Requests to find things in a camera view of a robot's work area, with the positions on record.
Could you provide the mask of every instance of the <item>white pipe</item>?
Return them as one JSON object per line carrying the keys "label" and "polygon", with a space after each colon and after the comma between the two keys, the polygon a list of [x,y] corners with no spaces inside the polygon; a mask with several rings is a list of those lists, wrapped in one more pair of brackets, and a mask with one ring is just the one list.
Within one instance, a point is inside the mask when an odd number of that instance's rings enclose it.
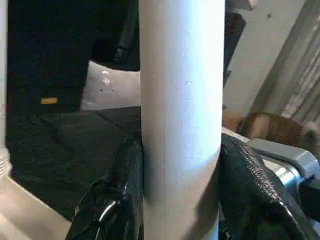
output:
{"label": "white pipe", "polygon": [[6,149],[8,1],[0,1],[0,178],[10,170]]}
{"label": "white pipe", "polygon": [[140,0],[139,14],[144,239],[218,239],[217,196],[197,205],[221,144],[225,1]]}

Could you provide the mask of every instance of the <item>white wall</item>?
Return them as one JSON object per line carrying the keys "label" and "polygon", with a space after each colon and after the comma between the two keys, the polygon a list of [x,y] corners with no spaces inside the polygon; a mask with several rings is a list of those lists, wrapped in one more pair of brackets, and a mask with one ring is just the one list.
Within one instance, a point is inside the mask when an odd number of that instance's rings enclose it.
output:
{"label": "white wall", "polygon": [[7,8],[8,1],[0,1],[0,148],[6,136],[6,85],[7,85]]}
{"label": "white wall", "polygon": [[253,11],[235,11],[242,15],[246,27],[228,68],[232,73],[223,92],[228,111],[244,116],[249,112],[304,2],[260,0]]}

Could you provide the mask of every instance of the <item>yellow label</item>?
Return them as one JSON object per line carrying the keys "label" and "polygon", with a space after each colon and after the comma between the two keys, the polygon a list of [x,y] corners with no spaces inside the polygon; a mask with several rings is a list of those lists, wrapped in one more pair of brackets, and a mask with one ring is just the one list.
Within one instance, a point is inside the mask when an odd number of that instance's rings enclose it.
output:
{"label": "yellow label", "polygon": [[41,104],[56,104],[58,102],[57,97],[42,97]]}

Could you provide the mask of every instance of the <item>gray plastic part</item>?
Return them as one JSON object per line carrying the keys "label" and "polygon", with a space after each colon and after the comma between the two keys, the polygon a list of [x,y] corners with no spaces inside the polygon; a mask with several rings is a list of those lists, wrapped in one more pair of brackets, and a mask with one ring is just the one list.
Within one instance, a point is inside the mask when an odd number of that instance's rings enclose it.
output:
{"label": "gray plastic part", "polygon": [[304,179],[320,171],[318,160],[307,150],[262,139],[253,139],[247,144],[259,154],[293,165]]}

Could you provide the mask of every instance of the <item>white pole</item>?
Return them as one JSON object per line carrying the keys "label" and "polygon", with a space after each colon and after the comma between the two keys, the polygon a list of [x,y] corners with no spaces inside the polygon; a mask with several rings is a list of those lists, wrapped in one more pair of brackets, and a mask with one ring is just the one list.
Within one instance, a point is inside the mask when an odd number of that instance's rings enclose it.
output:
{"label": "white pole", "polygon": [[198,203],[221,144],[225,1],[140,0],[139,14],[144,239],[218,239],[217,196]]}
{"label": "white pole", "polygon": [[10,170],[6,149],[6,92],[7,92],[7,22],[8,1],[0,1],[0,178]]}

